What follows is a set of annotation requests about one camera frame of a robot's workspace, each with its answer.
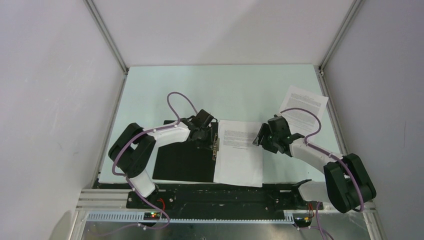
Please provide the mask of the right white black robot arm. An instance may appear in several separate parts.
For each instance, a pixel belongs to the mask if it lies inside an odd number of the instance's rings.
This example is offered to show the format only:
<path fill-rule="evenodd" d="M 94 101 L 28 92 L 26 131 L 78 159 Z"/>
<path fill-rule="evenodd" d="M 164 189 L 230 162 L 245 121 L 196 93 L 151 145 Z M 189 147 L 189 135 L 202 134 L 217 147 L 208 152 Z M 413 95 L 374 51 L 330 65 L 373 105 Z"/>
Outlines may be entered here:
<path fill-rule="evenodd" d="M 275 116 L 263 123 L 253 145 L 301 160 L 323 173 L 324 182 L 306 181 L 291 194 L 291 204 L 297 209 L 304 209 L 315 201 L 330 203 L 341 213 L 361 212 L 365 203 L 377 196 L 374 184 L 357 154 L 333 153 L 310 143 L 306 136 L 291 132 L 283 116 Z"/>

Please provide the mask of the metal folder clip mechanism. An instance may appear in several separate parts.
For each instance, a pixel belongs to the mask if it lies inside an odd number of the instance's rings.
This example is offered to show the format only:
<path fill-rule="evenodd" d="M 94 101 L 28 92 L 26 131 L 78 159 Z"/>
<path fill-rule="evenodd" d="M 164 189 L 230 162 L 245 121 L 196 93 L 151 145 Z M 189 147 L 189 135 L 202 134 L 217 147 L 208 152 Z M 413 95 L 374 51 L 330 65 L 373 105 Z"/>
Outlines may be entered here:
<path fill-rule="evenodd" d="M 219 152 L 219 145 L 220 145 L 220 139 L 219 139 L 219 134 L 215 133 L 214 137 L 213 137 L 213 141 L 212 141 L 212 160 L 216 161 L 217 157 L 218 157 L 218 152 Z"/>

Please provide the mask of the red black clip folder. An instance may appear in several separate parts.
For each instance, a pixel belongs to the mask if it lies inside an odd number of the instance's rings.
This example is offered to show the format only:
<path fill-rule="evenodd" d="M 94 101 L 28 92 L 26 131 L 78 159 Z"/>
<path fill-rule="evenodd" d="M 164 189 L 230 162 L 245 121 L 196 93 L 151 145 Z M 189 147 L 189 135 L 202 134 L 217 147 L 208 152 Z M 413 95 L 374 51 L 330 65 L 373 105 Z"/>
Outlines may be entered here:
<path fill-rule="evenodd" d="M 217 122 L 210 124 L 208 140 L 190 141 L 189 129 L 183 123 L 177 128 L 169 128 L 152 133 L 157 150 L 152 178 L 156 181 L 178 181 L 212 183 L 214 180 L 216 157 L 213 153 L 214 141 L 218 137 Z"/>

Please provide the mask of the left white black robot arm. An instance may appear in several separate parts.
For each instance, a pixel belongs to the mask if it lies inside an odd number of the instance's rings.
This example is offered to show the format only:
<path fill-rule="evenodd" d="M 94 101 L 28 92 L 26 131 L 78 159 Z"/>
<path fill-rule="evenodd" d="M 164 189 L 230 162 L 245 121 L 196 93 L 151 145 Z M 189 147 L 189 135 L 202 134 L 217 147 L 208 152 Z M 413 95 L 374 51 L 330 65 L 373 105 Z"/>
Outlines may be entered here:
<path fill-rule="evenodd" d="M 154 180 L 211 183 L 217 158 L 219 122 L 210 113 L 196 115 L 145 130 L 129 124 L 109 149 L 145 208 L 158 202 Z"/>

